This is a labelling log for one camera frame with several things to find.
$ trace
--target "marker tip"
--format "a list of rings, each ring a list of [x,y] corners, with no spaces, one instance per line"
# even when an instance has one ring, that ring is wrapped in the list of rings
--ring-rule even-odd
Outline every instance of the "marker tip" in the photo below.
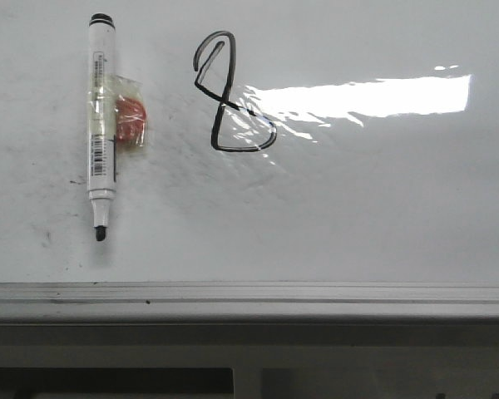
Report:
[[[106,239],[106,226],[96,226],[96,241],[103,241]]]

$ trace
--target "whiteboard frame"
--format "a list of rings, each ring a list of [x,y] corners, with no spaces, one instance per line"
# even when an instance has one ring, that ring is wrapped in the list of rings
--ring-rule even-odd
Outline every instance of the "whiteboard frame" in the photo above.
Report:
[[[0,283],[0,324],[499,323],[499,286]]]

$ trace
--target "white surface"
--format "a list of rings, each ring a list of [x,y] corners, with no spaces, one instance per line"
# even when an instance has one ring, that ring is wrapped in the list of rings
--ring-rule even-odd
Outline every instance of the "white surface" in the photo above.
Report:
[[[119,159],[102,244],[94,12],[115,21],[151,134]],[[210,148],[217,105],[191,60],[218,29],[238,42],[232,100],[282,122],[265,153]],[[0,1],[0,282],[236,280],[499,284],[499,1]]]

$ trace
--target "plastic wrap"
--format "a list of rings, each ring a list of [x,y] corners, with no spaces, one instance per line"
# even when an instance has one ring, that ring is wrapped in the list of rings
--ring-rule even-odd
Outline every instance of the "plastic wrap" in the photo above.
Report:
[[[116,111],[116,140],[142,147],[146,138],[146,109],[141,84],[121,76],[113,77]]]

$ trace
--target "barcode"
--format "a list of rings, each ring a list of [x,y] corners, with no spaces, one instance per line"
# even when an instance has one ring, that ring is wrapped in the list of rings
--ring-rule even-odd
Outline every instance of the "barcode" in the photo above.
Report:
[[[91,144],[91,176],[105,176],[106,173],[106,141],[103,137],[96,137]]]

